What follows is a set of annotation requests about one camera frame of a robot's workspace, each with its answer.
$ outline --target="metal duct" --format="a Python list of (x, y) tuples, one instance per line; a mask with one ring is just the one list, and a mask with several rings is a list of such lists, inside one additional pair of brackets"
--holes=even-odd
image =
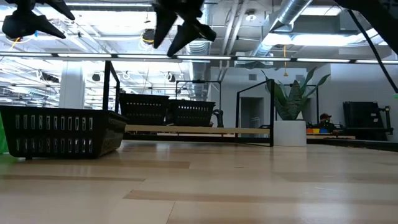
[[(283, 0), (280, 5), (279, 15), (276, 21), (272, 21), (273, 24), (269, 30), (292, 24), (311, 2), (312, 0)], [(270, 52), (273, 46), (264, 45), (263, 41), (253, 50), (251, 56), (265, 57)]]
[[(210, 23), (210, 12), (208, 10), (208, 5), (203, 7), (203, 15), (200, 19), (202, 24)], [(210, 52), (209, 42), (192, 42), (187, 47), (188, 53), (190, 55), (208, 55)], [(193, 80), (210, 80), (210, 63), (205, 62), (192, 62), (192, 75)], [(193, 94), (195, 99), (198, 101), (207, 100), (207, 92), (209, 90), (209, 84), (194, 84)]]

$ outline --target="basket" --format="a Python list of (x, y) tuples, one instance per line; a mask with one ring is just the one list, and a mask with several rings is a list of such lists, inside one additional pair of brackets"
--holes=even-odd
[(208, 127), (215, 105), (215, 102), (170, 100), (166, 124)]
[(112, 111), (0, 106), (14, 157), (95, 159), (120, 147), (127, 119)]
[(120, 107), (128, 124), (163, 125), (169, 96), (120, 94)]

